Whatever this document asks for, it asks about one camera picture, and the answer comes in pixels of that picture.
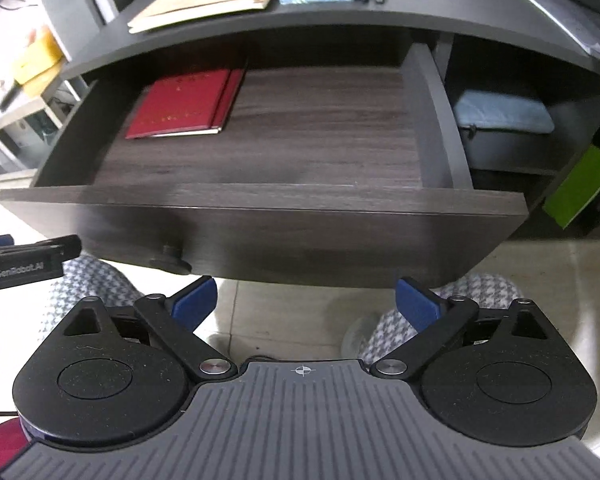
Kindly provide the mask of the drawer dark wood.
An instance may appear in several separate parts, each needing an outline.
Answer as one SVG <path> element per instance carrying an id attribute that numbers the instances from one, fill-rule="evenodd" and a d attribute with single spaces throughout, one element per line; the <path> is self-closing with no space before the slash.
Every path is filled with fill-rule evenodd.
<path id="1" fill-rule="evenodd" d="M 528 216 L 475 188 L 434 59 L 252 70 L 218 134 L 126 140 L 143 81 L 94 81 L 32 184 L 31 228 L 174 273 L 389 288 L 453 281 Z"/>

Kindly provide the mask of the dark red booklet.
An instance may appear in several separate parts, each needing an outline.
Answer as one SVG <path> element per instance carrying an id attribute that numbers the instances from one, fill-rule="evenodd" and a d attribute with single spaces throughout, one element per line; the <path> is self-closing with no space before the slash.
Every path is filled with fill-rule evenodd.
<path id="1" fill-rule="evenodd" d="M 125 139 L 221 132 L 244 76 L 243 68 L 221 68 L 156 80 L 140 99 Z"/>

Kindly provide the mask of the dark wooden drawer cabinet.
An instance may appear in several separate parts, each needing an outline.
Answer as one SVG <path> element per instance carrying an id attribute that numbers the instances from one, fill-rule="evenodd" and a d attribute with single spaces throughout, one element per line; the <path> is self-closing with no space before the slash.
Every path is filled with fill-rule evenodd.
<path id="1" fill-rule="evenodd" d="M 431 286 L 516 238 L 600 141 L 600 0 L 330 2 L 77 54 L 85 96 L 0 203 L 105 259 L 272 283 Z"/>

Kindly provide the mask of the houndstooth trouser right leg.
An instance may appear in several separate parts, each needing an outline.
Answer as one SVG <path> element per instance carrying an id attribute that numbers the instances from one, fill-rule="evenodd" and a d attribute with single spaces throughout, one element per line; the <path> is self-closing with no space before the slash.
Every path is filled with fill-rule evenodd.
<path id="1" fill-rule="evenodd" d="M 341 355 L 373 364 L 442 318 L 452 308 L 453 297 L 475 301 L 480 308 L 506 309 L 522 297 L 522 291 L 508 278 L 491 273 L 469 273 L 433 290 L 401 278 L 396 285 L 396 306 L 382 315 L 363 316 L 351 325 Z"/>

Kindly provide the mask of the houndstooth trouser leg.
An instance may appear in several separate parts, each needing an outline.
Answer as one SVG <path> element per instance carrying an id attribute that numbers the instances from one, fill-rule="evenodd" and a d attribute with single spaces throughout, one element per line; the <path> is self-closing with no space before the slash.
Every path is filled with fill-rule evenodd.
<path id="1" fill-rule="evenodd" d="M 50 284 L 50 306 L 42 317 L 38 333 L 46 336 L 83 298 L 98 297 L 107 307 L 130 306 L 143 294 L 126 276 L 89 255 L 64 263 L 64 275 Z"/>
<path id="2" fill-rule="evenodd" d="M 491 273 L 469 273 L 433 290 L 401 278 L 396 285 L 396 306 L 382 315 L 363 316 L 351 325 L 341 355 L 373 364 L 442 318 L 452 308 L 453 297 L 475 301 L 480 308 L 506 309 L 522 297 L 522 291 L 508 278 Z"/>

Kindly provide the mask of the houndstooth trouser left leg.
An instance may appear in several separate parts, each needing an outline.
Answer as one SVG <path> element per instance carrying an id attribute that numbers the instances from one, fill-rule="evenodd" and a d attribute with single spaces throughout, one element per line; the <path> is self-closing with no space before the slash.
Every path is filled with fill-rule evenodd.
<path id="1" fill-rule="evenodd" d="M 50 284 L 50 306 L 42 317 L 38 333 L 46 336 L 83 298 L 98 297 L 107 307 L 130 306 L 143 294 L 126 276 L 89 255 L 64 263 L 64 275 Z"/>

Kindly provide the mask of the glass tv stand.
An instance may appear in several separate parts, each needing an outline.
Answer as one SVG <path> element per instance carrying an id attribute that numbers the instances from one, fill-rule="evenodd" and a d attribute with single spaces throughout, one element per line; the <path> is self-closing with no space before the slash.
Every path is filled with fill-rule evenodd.
<path id="1" fill-rule="evenodd" d="M 0 179 L 38 169 L 85 93 L 82 77 L 65 80 L 56 70 L 6 93 L 0 103 Z"/>

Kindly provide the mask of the green paper bag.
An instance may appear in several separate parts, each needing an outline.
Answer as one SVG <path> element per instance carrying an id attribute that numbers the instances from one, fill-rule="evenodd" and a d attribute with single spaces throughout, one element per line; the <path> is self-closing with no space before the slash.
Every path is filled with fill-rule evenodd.
<path id="1" fill-rule="evenodd" d="M 547 197 L 542 209 L 564 230 L 598 194 L 600 149 L 590 145 L 565 180 Z"/>

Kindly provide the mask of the grey blue folded cushion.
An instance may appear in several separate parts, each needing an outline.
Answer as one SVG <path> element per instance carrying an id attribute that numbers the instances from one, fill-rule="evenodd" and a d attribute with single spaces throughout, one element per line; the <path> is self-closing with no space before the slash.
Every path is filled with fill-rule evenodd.
<path id="1" fill-rule="evenodd" d="M 453 104 L 460 128 L 549 134 L 555 125 L 546 106 L 514 94 L 464 90 Z"/>

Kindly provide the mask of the yellow plastic basket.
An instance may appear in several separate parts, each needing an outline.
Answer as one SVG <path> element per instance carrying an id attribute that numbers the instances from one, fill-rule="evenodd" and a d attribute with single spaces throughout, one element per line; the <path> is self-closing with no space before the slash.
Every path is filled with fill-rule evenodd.
<path id="1" fill-rule="evenodd" d="M 35 29 L 15 65 L 15 82 L 27 96 L 38 96 L 57 76 L 64 58 L 50 29 Z"/>

